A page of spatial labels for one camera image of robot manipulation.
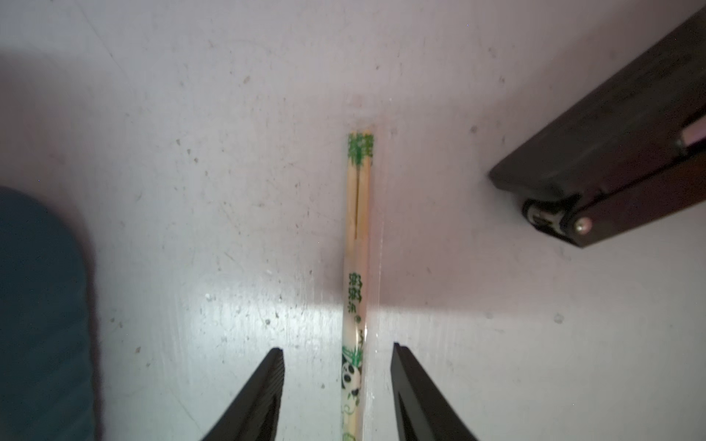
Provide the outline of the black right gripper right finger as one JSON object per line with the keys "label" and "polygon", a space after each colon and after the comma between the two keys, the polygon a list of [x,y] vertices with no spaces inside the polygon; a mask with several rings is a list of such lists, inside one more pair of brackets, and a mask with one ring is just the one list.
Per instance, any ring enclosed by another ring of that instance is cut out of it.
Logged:
{"label": "black right gripper right finger", "polygon": [[413,352],[395,343],[391,379],[401,441],[476,441]]}

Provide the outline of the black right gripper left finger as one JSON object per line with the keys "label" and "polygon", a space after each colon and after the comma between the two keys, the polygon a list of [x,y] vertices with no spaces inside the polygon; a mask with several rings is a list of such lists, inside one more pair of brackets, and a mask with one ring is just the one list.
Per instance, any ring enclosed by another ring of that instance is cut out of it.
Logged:
{"label": "black right gripper left finger", "polygon": [[285,378],[283,350],[272,348],[203,441],[276,438]]}

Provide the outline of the green panda chopsticks pair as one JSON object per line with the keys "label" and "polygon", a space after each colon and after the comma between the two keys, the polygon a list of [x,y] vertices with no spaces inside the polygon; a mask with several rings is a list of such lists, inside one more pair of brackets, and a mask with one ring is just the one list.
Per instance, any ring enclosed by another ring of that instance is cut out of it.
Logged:
{"label": "green panda chopsticks pair", "polygon": [[342,321],[341,438],[362,439],[363,362],[369,290],[371,176],[374,136],[347,138],[344,312]]}

